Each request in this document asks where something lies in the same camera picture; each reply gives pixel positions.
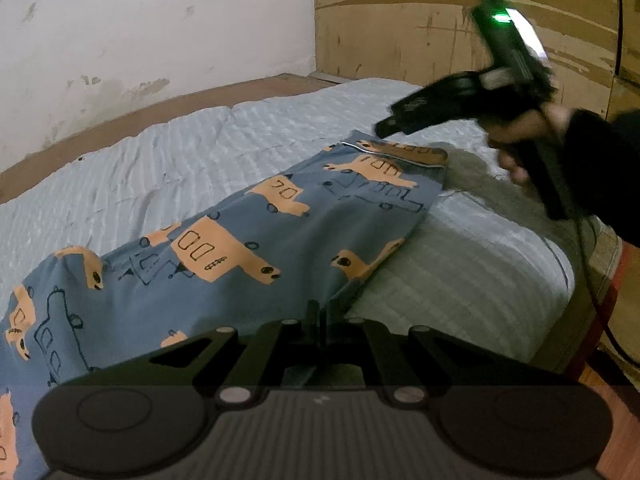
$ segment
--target orange cartoon animal print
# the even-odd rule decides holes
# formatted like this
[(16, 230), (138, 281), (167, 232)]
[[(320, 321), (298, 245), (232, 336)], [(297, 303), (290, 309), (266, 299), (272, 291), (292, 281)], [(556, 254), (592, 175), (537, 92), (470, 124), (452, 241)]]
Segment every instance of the orange cartoon animal print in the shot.
[(184, 332), (181, 332), (180, 330), (178, 330), (178, 332), (176, 332), (175, 330), (169, 330), (169, 335), (162, 340), (162, 342), (160, 343), (160, 348), (175, 345), (176, 343), (184, 341), (185, 339), (187, 339), (187, 336)]
[(338, 252), (338, 254), (332, 258), (331, 265), (332, 267), (342, 269), (342, 272), (345, 273), (349, 281), (358, 279), (364, 282), (372, 275), (373, 271), (378, 268), (383, 260), (392, 254), (403, 242), (404, 238), (398, 238), (398, 240), (389, 242), (369, 265), (363, 262), (357, 254), (348, 250)]
[(171, 243), (182, 264), (199, 278), (215, 282), (235, 267), (265, 285), (280, 277), (280, 271), (253, 254), (258, 244), (243, 244), (208, 216), (200, 218)]
[(11, 405), (11, 393), (6, 390), (0, 396), (0, 478), (14, 480), (18, 467), (18, 453), (15, 448), (15, 425), (18, 423), (18, 412)]
[(18, 304), (9, 314), (9, 326), (11, 328), (6, 330), (4, 335), (9, 345), (15, 343), (15, 349), (20, 354), (20, 357), (28, 361), (31, 356), (24, 340), (27, 330), (36, 322), (36, 309), (31, 299), (33, 297), (33, 289), (31, 287), (26, 289), (24, 285), (20, 284), (14, 288), (14, 294)]
[(252, 187), (247, 193), (257, 193), (267, 199), (267, 209), (273, 213), (282, 211), (290, 215), (302, 216), (309, 211), (309, 206), (302, 202), (294, 202), (303, 189), (296, 186), (285, 175), (276, 175)]
[(381, 153), (382, 155), (392, 155), (404, 160), (427, 164), (428, 166), (444, 166), (449, 155), (441, 148), (429, 148), (428, 146), (409, 146), (399, 142), (383, 144), (381, 142), (371, 142), (369, 140), (358, 140), (358, 146), (368, 152)]
[(164, 229), (160, 229), (158, 231), (154, 231), (153, 233), (146, 235), (145, 238), (149, 240), (149, 245), (155, 247), (160, 245), (163, 242), (169, 241), (168, 235), (171, 231), (175, 231), (182, 222), (176, 222), (171, 224), (169, 227), (165, 227)]
[(66, 256), (67, 254), (82, 254), (87, 288), (102, 290), (104, 284), (102, 283), (102, 260), (100, 259), (100, 256), (98, 256), (93, 251), (90, 251), (86, 247), (80, 246), (60, 249), (54, 254), (57, 258), (62, 258), (62, 256)]
[(391, 160), (373, 155), (359, 155), (353, 162), (347, 162), (346, 164), (325, 164), (324, 168), (329, 171), (355, 171), (367, 180), (388, 182), (395, 186), (416, 186), (413, 180), (400, 178), (402, 170), (393, 164)]

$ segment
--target bed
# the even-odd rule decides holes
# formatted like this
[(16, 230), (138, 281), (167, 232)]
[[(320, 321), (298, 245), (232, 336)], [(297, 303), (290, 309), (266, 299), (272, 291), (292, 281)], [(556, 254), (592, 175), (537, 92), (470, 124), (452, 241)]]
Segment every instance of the bed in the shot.
[[(0, 182), (0, 318), (12, 287), (49, 253), (80, 245), (104, 254), (192, 216), (351, 130), (370, 133), (389, 104), (416, 88), (277, 76), (154, 105), (10, 168)], [(445, 190), (350, 315), (396, 333), (427, 324), (564, 371), (594, 317), (572, 225), (550, 222), (508, 182), (473, 121), (397, 137), (449, 152)], [(604, 298), (622, 243), (597, 221), (584, 233)]]

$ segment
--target green led light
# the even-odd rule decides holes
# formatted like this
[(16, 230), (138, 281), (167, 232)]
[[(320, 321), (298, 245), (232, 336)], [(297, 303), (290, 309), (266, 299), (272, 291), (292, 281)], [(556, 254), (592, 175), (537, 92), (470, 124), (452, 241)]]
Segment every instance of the green led light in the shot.
[(511, 17), (508, 14), (500, 12), (499, 14), (494, 14), (494, 20), (499, 23), (509, 23)]

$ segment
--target white mattress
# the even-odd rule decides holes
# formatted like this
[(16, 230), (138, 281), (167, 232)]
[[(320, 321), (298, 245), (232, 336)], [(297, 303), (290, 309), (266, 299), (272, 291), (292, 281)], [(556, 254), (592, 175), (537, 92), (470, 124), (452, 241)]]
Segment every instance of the white mattress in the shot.
[[(350, 130), (370, 133), (417, 87), (365, 79), (313, 94), (197, 111), (67, 164), (0, 205), (0, 317), (12, 288), (69, 245), (105, 254), (285, 170)], [(495, 164), (472, 121), (410, 137), (450, 153), (446, 192), (367, 282), (351, 313), (394, 332), (426, 324), (530, 360), (574, 290), (572, 226), (550, 222)], [(587, 239), (594, 246), (596, 233)]]

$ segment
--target wooden bed frame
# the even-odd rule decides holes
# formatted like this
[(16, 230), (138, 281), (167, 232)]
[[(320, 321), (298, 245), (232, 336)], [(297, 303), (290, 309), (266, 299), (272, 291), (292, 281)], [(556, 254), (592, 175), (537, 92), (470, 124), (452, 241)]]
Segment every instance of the wooden bed frame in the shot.
[[(203, 108), (233, 106), (275, 96), (292, 96), (333, 86), (337, 81), (292, 74), (238, 83), (174, 98), (112, 121), (94, 126), (29, 156), (0, 174), (0, 203), (16, 198), (78, 156), (114, 145), (145, 128)], [(591, 257), (591, 272), (600, 291), (604, 310), (610, 316), (615, 305), (620, 276), (625, 267), (620, 239), (605, 231)], [(531, 364), (578, 378), (586, 359), (595, 350), (602, 327), (594, 322), (594, 312), (584, 279), (577, 279), (574, 296), (562, 317), (550, 330)]]

